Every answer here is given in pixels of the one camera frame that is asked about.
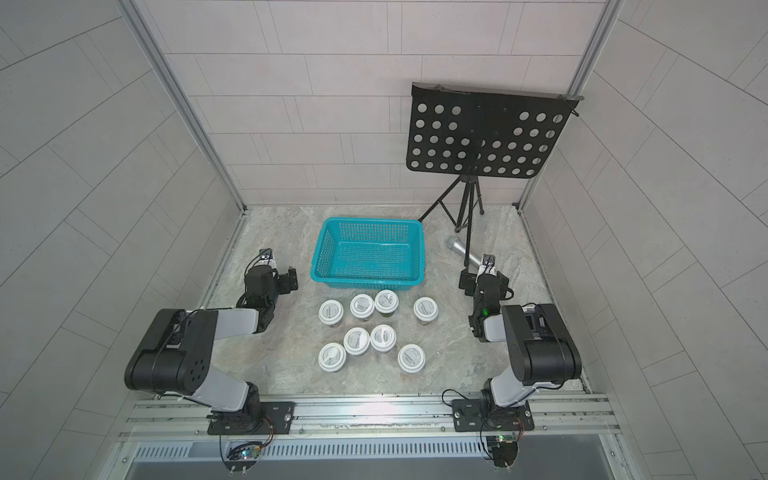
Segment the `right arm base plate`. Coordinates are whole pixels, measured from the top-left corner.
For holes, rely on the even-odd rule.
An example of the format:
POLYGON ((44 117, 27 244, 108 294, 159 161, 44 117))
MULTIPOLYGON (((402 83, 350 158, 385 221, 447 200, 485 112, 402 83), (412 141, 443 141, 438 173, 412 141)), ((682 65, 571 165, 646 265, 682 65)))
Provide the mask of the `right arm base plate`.
POLYGON ((487 406, 478 399, 456 398, 449 403, 456 432, 519 432, 535 429, 528 404, 516 407, 487 406))

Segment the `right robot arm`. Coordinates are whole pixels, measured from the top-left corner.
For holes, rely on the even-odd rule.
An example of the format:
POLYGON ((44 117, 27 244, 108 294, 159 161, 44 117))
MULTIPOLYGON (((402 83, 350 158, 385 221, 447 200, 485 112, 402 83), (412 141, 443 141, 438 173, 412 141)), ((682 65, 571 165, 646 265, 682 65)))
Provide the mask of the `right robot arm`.
POLYGON ((472 298, 469 327, 475 338, 506 345, 509 366, 486 381, 481 411, 525 405, 539 390, 559 390, 582 373, 582 359, 557 307, 551 303, 503 305, 512 298, 501 273, 460 273, 459 288, 472 298))

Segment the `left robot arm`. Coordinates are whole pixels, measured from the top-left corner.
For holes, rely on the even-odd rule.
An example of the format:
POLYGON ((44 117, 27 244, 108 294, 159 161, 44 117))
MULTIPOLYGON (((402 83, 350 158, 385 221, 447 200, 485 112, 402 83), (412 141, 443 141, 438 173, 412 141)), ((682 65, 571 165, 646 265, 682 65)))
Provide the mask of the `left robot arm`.
POLYGON ((277 300, 299 288, 296 269, 285 273, 262 256, 244 274, 245 291, 230 308, 165 308, 157 312, 124 372, 125 386, 175 394, 209 407, 219 422, 256 427, 263 422, 258 388, 212 365, 216 341, 264 333, 277 300))

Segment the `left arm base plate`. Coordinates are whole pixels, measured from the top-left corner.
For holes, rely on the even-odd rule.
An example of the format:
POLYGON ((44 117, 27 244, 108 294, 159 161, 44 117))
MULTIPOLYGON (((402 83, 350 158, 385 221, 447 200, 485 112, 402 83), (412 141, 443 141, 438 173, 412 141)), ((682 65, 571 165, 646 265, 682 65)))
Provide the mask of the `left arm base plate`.
POLYGON ((290 432, 295 402, 262 402, 257 413, 212 411, 207 416, 208 435, 287 435, 290 432))

